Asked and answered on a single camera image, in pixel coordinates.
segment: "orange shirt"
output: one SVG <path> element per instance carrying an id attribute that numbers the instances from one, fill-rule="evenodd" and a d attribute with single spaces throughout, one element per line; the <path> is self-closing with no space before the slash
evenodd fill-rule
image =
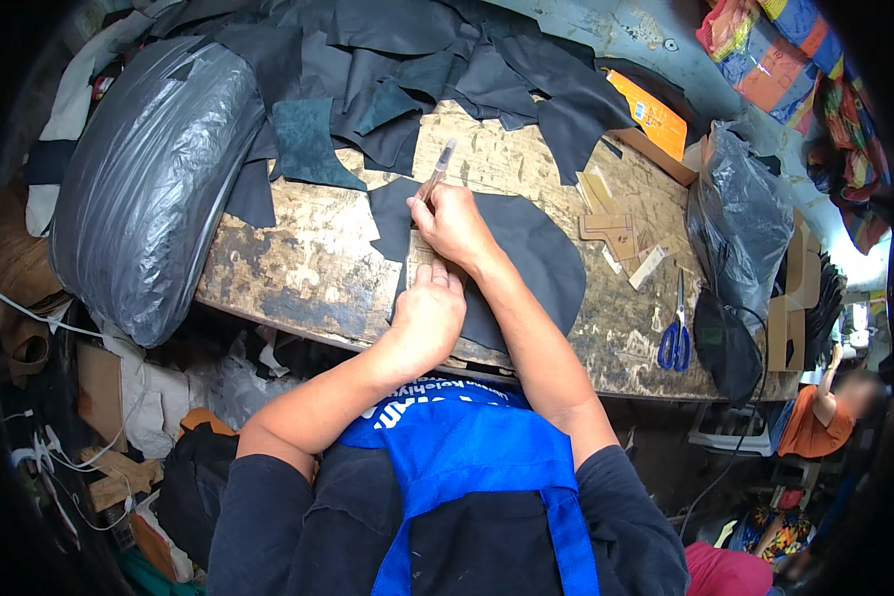
<path id="1" fill-rule="evenodd" d="M 803 458 L 820 458 L 836 451 L 851 436 L 854 419 L 847 414 L 843 403 L 837 404 L 831 424 L 824 428 L 811 409 L 816 393 L 817 385 L 808 385 L 798 393 L 782 441 L 778 444 L 778 455 L 796 453 Z"/>

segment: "blue scissors handle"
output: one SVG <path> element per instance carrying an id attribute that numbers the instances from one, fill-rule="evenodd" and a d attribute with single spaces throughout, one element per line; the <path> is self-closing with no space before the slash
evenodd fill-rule
<path id="1" fill-rule="evenodd" d="M 656 362 L 669 370 L 670 368 L 680 373 L 688 368 L 692 357 L 692 342 L 688 329 L 673 320 L 663 332 L 663 338 L 659 341 L 659 352 L 656 354 Z"/>

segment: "blue apron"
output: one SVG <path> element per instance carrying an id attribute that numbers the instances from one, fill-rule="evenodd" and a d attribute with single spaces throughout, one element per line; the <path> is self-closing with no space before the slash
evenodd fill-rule
<path id="1" fill-rule="evenodd" d="M 564 596 L 599 593 L 569 436 L 522 396 L 474 380 L 421 377 L 369 408 L 338 441 L 387 449 L 403 494 L 404 521 L 372 596 L 411 593 L 411 519 L 468 493 L 524 490 L 538 490 L 546 506 Z"/>

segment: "person in orange shirt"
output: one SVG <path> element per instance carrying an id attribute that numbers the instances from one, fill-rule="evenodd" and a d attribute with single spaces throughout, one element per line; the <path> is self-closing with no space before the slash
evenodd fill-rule
<path id="1" fill-rule="evenodd" d="M 842 354 L 841 344 L 835 343 L 831 364 L 821 383 L 805 386 L 797 399 L 786 404 L 773 428 L 781 433 L 779 456 L 795 453 L 805 458 L 820 458 L 833 453 L 850 437 L 854 421 L 869 413 L 874 401 L 883 397 L 881 377 L 864 368 L 847 373 L 839 380 L 836 393 L 831 393 Z"/>

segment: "cardboard box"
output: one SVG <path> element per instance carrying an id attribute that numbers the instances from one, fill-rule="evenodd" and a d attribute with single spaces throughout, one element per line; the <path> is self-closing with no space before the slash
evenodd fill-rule
<path id="1" fill-rule="evenodd" d="M 805 218 L 794 210 L 795 233 L 788 244 L 785 295 L 768 304 L 768 370 L 805 370 L 805 310 L 818 304 L 821 244 Z M 788 343 L 791 359 L 787 361 Z"/>
<path id="2" fill-rule="evenodd" d="M 82 341 L 76 343 L 80 383 L 77 412 L 96 429 L 107 445 L 119 434 L 119 440 L 112 448 L 125 453 L 128 450 L 126 433 L 119 432 L 123 427 L 121 362 L 122 359 L 112 352 Z"/>
<path id="3" fill-rule="evenodd" d="M 681 161 L 687 132 L 685 120 L 619 72 L 609 71 L 606 80 L 625 96 L 629 115 L 643 127 L 649 140 L 673 159 Z"/>
<path id="4" fill-rule="evenodd" d="M 620 141 L 622 141 L 626 145 L 629 145 L 633 149 L 651 159 L 657 166 L 662 168 L 664 172 L 672 176 L 676 182 L 683 186 L 688 186 L 692 182 L 695 182 L 695 180 L 699 177 L 698 169 L 693 170 L 689 166 L 685 165 L 686 163 L 690 163 L 690 151 L 694 151 L 692 148 L 695 147 L 695 145 L 698 145 L 698 143 L 687 147 L 682 157 L 683 161 L 679 161 L 672 155 L 665 152 L 661 147 L 649 140 L 649 137 L 647 137 L 643 133 L 643 131 L 640 131 L 639 129 L 620 129 L 618 131 L 609 131 L 608 135 L 620 139 Z"/>
<path id="5" fill-rule="evenodd" d="M 788 342 L 792 353 L 786 364 Z M 768 303 L 768 370 L 805 370 L 805 309 L 787 296 Z"/>
<path id="6" fill-rule="evenodd" d="M 795 234 L 788 244 L 785 296 L 799 308 L 814 308 L 821 290 L 821 243 L 797 209 L 794 221 Z"/>

